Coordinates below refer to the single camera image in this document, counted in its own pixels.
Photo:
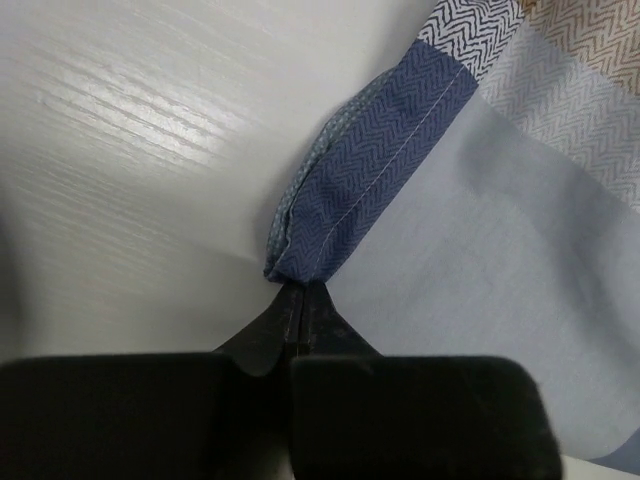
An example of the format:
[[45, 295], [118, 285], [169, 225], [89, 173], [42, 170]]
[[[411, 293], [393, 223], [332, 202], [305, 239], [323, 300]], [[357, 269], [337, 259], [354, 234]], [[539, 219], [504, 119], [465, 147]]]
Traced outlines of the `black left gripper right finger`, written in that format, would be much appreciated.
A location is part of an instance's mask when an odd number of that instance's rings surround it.
[[337, 311], [322, 282], [304, 287], [299, 317], [294, 321], [294, 356], [379, 356]]

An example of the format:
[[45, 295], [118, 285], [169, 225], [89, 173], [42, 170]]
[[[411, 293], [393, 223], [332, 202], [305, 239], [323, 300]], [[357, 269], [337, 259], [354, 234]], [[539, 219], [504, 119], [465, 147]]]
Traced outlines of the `blue beige patterned cloth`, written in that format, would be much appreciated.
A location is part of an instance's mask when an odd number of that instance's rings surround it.
[[486, 354], [563, 451], [639, 470], [639, 5], [440, 1], [325, 125], [264, 274], [387, 354]]

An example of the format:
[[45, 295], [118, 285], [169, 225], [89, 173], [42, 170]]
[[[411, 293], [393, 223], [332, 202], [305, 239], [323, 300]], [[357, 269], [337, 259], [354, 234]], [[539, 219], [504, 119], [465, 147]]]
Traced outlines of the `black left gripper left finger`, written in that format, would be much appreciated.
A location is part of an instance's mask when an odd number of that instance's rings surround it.
[[278, 364], [287, 345], [297, 344], [302, 307], [303, 287], [285, 283], [261, 314], [214, 353], [229, 357], [250, 376], [266, 376]]

